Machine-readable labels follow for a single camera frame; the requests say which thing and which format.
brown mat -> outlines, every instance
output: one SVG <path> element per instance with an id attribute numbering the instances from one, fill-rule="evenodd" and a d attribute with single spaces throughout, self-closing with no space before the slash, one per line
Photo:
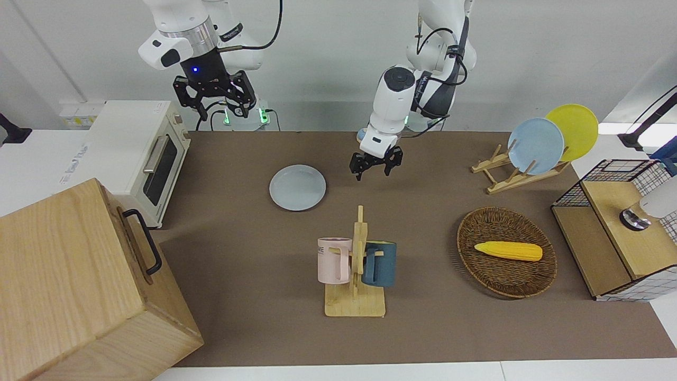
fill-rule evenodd
<path id="1" fill-rule="evenodd" d="M 179 366 L 321 365 L 675 357 L 649 304 L 593 302 L 550 204 L 576 177 L 486 195 L 468 167 L 508 134 L 429 133 L 403 144 L 389 178 L 348 163 L 352 133 L 196 133 L 167 211 L 153 232 L 205 345 Z M 281 168 L 320 170 L 327 193 L 307 212 L 268 195 Z M 501 169 L 492 170 L 496 177 Z M 395 287 L 382 319 L 328 318 L 317 281 L 318 237 L 350 237 L 357 204 L 369 238 L 397 242 Z M 456 230 L 495 205 L 524 214 L 552 241 L 558 273 L 546 292 L 500 300 L 458 269 Z"/>

wooden mug holder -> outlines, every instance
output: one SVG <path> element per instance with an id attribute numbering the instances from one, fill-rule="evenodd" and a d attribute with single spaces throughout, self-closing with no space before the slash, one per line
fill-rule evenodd
<path id="1" fill-rule="evenodd" d="M 350 282 L 324 285 L 324 314 L 329 317 L 384 317 L 385 293 L 383 287 L 362 283 L 364 250 L 367 244 L 367 223 L 364 208 L 357 207 L 357 222 L 353 227 Z"/>
<path id="2" fill-rule="evenodd" d="M 512 171 L 512 174 L 507 179 L 503 181 L 496 181 L 496 179 L 489 172 L 489 169 L 498 168 L 502 167 L 503 165 L 510 164 L 510 157 L 508 156 L 508 154 L 515 146 L 516 142 L 517 139 L 513 140 L 512 143 L 510 143 L 508 149 L 501 154 L 499 154 L 499 152 L 501 151 L 502 145 L 499 144 L 494 150 L 494 153 L 492 154 L 491 158 L 489 158 L 488 160 L 480 161 L 476 165 L 471 167 L 471 171 L 474 174 L 476 174 L 477 172 L 483 172 L 487 176 L 487 178 L 489 178 L 489 181 L 492 182 L 492 185 L 487 187 L 487 194 L 492 195 L 494 193 L 507 191 L 508 189 L 513 189 L 518 186 L 522 186 L 525 184 L 543 180 L 545 178 L 559 175 L 570 164 L 569 161 L 560 161 L 559 163 L 557 163 L 557 165 L 555 165 L 554 168 L 552 168 L 550 171 L 547 171 L 544 174 L 529 175 L 528 174 L 529 171 L 536 165 L 536 160 L 534 160 L 529 164 L 529 167 L 527 167 L 527 169 L 524 172 L 520 171 L 519 168 L 515 168 L 515 170 Z"/>

corn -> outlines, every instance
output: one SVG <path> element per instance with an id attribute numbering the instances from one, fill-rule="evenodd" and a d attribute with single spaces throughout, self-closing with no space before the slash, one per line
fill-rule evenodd
<path id="1" fill-rule="evenodd" d="M 533 243 L 488 241 L 478 243 L 475 249 L 491 256 L 535 262 L 543 258 L 543 249 Z"/>

green led light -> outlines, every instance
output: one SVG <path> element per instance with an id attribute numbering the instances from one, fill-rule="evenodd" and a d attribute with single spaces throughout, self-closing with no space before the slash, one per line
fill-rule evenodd
<path id="1" fill-rule="evenodd" d="M 268 114 L 259 107 L 259 116 L 261 117 L 261 124 L 268 123 Z"/>

mug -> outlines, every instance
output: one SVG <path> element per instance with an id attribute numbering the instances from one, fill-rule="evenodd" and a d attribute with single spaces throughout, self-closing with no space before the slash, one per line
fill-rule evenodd
<path id="1" fill-rule="evenodd" d="M 318 281 L 329 285 L 350 282 L 348 259 L 352 249 L 350 238 L 318 239 Z"/>
<path id="2" fill-rule="evenodd" d="M 397 244 L 386 241 L 367 241 L 365 252 L 362 283 L 377 287 L 395 285 Z"/>

